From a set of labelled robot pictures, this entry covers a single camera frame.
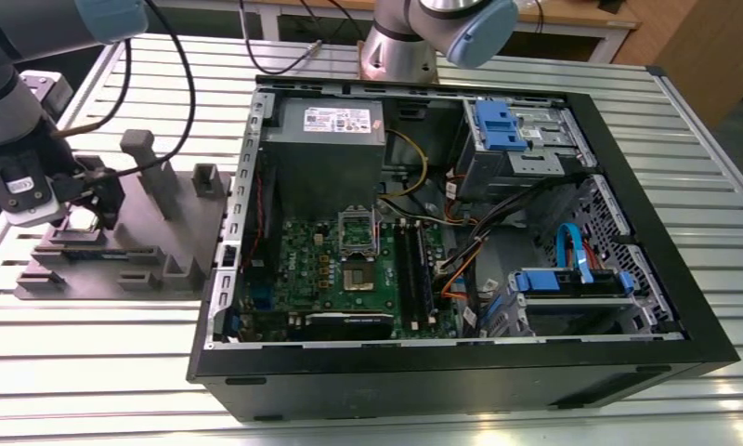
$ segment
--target gray 3d-printed holder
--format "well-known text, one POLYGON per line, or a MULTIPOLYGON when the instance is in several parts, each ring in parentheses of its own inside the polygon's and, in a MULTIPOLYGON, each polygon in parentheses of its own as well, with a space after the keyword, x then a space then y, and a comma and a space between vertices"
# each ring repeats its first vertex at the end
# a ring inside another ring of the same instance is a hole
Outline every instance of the gray 3d-printed holder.
MULTIPOLYGON (((150 149, 152 138, 134 136, 150 149)), ((126 199, 114 230, 82 234, 80 229, 51 228, 16 281, 16 297, 198 300, 228 182, 212 164, 195 165, 191 174, 163 165, 120 178, 126 199)))

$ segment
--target black cable with connector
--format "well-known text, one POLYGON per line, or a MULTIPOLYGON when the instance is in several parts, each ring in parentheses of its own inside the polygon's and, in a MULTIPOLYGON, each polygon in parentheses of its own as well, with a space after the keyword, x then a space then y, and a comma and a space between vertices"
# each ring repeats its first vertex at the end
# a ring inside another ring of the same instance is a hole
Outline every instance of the black cable with connector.
POLYGON ((306 51, 302 53, 299 58, 296 58, 294 60, 294 62, 286 68, 283 68, 280 70, 270 70, 267 68, 263 68, 260 66, 260 64, 258 63, 256 56, 252 54, 252 48, 250 47, 250 37, 247 36, 247 25, 244 23, 247 21, 246 19, 247 19, 247 17, 244 15, 244 1, 238 0, 238 25, 240 26, 240 29, 242 29, 242 38, 244 40, 244 49, 247 50, 247 56, 250 57, 250 61, 252 62, 252 65, 256 67, 256 70, 259 70, 264 74, 268 74, 270 76, 276 76, 276 75, 284 74, 286 72, 288 72, 296 66, 296 64, 299 62, 302 62, 306 58, 312 56, 315 54, 315 52, 319 50, 319 47, 322 46, 322 41, 316 40, 312 44, 310 44, 308 48, 306 48, 306 51))
POLYGON ((302 5, 302 7, 308 12, 310 21, 312 21, 312 26, 316 27, 316 32, 319 33, 319 37, 322 38, 322 41, 326 42, 327 41, 327 33, 324 33, 324 28, 322 28, 322 23, 319 23, 319 18, 312 13, 312 9, 310 9, 310 6, 306 3, 306 0, 299 0, 299 4, 302 5))
POLYGON ((191 132, 192 124, 195 122, 195 107, 196 107, 195 79, 192 77, 191 67, 188 66, 188 60, 186 59, 184 47, 182 46, 182 42, 178 38, 178 33, 172 29, 172 26, 170 25, 170 22, 167 21, 167 18, 164 17, 164 14, 162 13, 159 7, 154 4, 152 0, 143 0, 143 1, 148 6, 150 12, 159 20, 159 23, 162 23, 162 27, 164 28, 164 31, 170 35, 170 40, 172 41, 172 45, 175 46, 175 51, 178 52, 179 58, 182 60, 182 67, 184 68, 186 86, 188 89, 188 113, 186 115, 184 130, 182 131, 182 135, 179 136, 179 140, 178 143, 175 144, 175 147, 168 153, 166 153, 163 156, 160 156, 151 162, 140 164, 136 167, 132 167, 131 169, 120 170, 118 172, 106 174, 102 177, 91 179, 87 182, 88 185, 92 185, 95 183, 99 183, 115 177, 124 177, 126 175, 136 174, 144 170, 148 170, 154 166, 166 163, 170 160, 170 158, 172 158, 182 150, 186 140, 188 139, 188 133, 191 132))

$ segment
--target motherboard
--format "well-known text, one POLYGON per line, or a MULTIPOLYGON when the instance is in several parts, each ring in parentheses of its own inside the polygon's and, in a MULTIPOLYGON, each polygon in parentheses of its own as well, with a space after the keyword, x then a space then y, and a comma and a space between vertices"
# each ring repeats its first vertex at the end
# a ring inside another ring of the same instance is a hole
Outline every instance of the motherboard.
POLYGON ((368 330, 348 337, 456 337, 455 309, 431 285, 440 228, 403 219, 368 225, 355 216, 284 220, 274 285, 247 293, 242 326, 255 340, 328 340, 347 336, 348 325, 368 330))

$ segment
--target metal workbench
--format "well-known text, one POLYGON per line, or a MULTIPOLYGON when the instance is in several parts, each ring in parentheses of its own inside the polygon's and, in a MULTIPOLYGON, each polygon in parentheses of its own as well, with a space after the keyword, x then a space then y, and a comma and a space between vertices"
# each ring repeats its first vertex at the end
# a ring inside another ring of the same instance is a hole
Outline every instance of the metal workbench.
MULTIPOLYGON (((96 133, 71 138, 107 165, 116 142, 147 128, 168 151, 183 128, 186 82, 166 37, 134 40, 127 103, 96 133)), ((255 43, 282 67, 302 45, 255 43)), ((186 38, 199 109, 176 168, 234 171, 256 74, 236 40, 186 38)), ((119 48, 98 59, 60 125, 102 116, 118 94, 119 48)), ((356 49, 327 47, 292 74, 355 75, 356 49)), ((20 301, 14 280, 43 228, 0 220, 0 440, 114 444, 743 444, 743 178, 672 86, 637 67, 495 59, 465 71, 439 62, 443 84, 588 93, 736 345, 741 362, 672 381, 599 410, 240 425, 184 381, 198 302, 20 301)))

